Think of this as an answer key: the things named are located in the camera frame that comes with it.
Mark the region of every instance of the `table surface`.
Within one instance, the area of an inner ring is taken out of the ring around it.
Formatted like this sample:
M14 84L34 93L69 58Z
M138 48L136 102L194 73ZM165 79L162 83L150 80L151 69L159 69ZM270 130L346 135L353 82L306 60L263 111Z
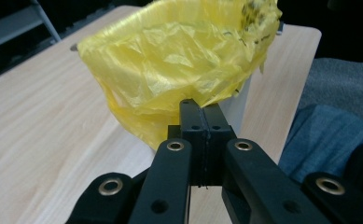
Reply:
M0 76L0 223L64 223L99 175L135 176L154 152L124 131L70 47L138 7L118 7ZM239 137L278 162L321 33L286 25L251 80ZM230 223L220 188L192 188L190 223Z

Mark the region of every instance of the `wooden table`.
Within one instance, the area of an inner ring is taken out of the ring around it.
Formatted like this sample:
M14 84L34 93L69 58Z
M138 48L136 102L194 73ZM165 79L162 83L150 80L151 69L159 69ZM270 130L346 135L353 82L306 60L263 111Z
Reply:
M154 152L110 114L99 85L70 47L134 12L118 7L0 76L0 223L64 223L97 176L135 176ZM254 74L240 137L278 161L320 32L286 25ZM230 223L220 188L192 188L190 223Z

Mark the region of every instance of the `black floor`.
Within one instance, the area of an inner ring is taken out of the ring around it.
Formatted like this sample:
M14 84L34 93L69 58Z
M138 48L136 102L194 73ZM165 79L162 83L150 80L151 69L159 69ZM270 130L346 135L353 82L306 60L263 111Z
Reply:
M315 27L322 32L316 58L363 62L363 0L331 1L342 1L347 5L341 4L342 10L331 10L328 9L328 0L279 0L278 6L283 11L281 20L288 24ZM66 37L72 34L113 7L143 6L147 2L149 0L113 1L110 6L99 8L86 19L76 21L60 35ZM50 45L48 32L40 26L0 46L0 75Z

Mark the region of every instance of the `yellow plastic bag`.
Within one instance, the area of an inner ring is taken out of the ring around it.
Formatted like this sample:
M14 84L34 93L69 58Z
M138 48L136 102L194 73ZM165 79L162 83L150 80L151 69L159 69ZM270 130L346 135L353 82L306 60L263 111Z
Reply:
M161 0L77 48L120 124L156 149L181 100L205 106L242 88L280 16L275 0Z

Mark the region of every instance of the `plastic bag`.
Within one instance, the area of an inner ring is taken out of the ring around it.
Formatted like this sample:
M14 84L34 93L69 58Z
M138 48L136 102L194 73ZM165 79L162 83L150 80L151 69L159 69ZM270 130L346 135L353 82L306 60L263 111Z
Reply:
M205 106L242 88L280 16L274 0L161 0L77 48L119 123L157 148L181 100Z

